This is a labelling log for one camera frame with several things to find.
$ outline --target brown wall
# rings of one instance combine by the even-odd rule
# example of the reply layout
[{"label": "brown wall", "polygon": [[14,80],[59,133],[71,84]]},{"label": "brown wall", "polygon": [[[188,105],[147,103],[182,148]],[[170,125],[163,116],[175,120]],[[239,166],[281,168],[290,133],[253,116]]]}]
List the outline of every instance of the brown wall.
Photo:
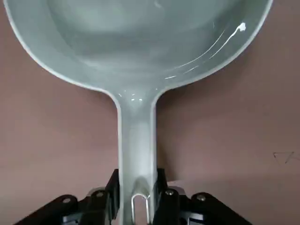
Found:
[{"label": "brown wall", "polygon": [[[276,0],[242,56],[157,106],[169,179],[189,194],[215,194],[256,225],[300,224],[299,7]],[[116,119],[109,97],[40,68],[0,4],[1,225],[105,185],[117,167]]]}]

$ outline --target screw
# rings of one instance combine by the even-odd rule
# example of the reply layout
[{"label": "screw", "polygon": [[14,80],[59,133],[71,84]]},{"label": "screw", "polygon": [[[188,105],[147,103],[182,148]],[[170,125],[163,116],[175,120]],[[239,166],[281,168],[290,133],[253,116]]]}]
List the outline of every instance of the screw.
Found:
[{"label": "screw", "polygon": [[104,195],[103,192],[102,192],[102,191],[99,191],[99,192],[96,194],[96,197],[100,198],[100,197],[102,197],[103,195]]},{"label": "screw", "polygon": [[174,192],[172,190],[166,190],[165,193],[166,193],[166,195],[173,195],[174,194]]},{"label": "screw", "polygon": [[70,198],[65,198],[62,202],[63,202],[63,203],[69,203],[70,201],[71,201]]},{"label": "screw", "polygon": [[197,196],[197,199],[201,202],[204,202],[206,200],[205,196],[204,195],[198,195]]}]

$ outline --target black clamp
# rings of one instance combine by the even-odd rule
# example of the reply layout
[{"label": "black clamp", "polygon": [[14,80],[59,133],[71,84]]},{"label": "black clamp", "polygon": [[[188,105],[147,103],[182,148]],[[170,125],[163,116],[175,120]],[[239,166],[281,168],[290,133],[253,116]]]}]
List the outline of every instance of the black clamp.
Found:
[{"label": "black clamp", "polygon": [[[62,195],[15,225],[110,225],[120,207],[118,170],[105,189],[94,191],[78,201]],[[189,199],[170,189],[165,171],[157,170],[157,211],[152,225],[251,225],[247,220],[207,193]]]}]

